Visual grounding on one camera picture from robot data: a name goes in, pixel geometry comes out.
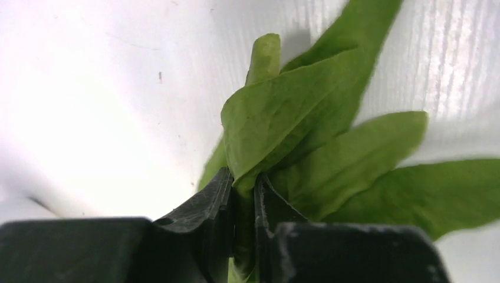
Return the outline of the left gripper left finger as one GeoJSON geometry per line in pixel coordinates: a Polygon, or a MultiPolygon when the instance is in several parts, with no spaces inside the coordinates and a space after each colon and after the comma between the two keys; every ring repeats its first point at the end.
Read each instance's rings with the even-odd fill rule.
{"type": "Polygon", "coordinates": [[[1,226],[2,282],[226,282],[231,184],[220,169],[156,221],[88,218],[1,226]]]}

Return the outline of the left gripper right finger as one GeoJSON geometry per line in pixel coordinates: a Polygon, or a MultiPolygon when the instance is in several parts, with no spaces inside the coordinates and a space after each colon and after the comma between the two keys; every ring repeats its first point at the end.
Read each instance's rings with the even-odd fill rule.
{"type": "Polygon", "coordinates": [[[449,282],[430,239],[411,226],[310,222],[259,175],[255,199],[258,282],[449,282]]]}

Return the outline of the green toy vegetable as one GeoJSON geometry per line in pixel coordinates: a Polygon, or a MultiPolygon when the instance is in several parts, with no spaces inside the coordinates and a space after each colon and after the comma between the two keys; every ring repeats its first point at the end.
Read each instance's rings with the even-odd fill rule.
{"type": "Polygon", "coordinates": [[[250,229],[259,174],[314,222],[411,225],[433,240],[499,219],[499,159],[401,167],[429,114],[407,110],[354,124],[401,1],[348,1],[302,54],[280,65],[281,40],[254,42],[245,85],[221,111],[223,134],[199,185],[227,167],[236,189],[230,282],[255,282],[250,229]]]}

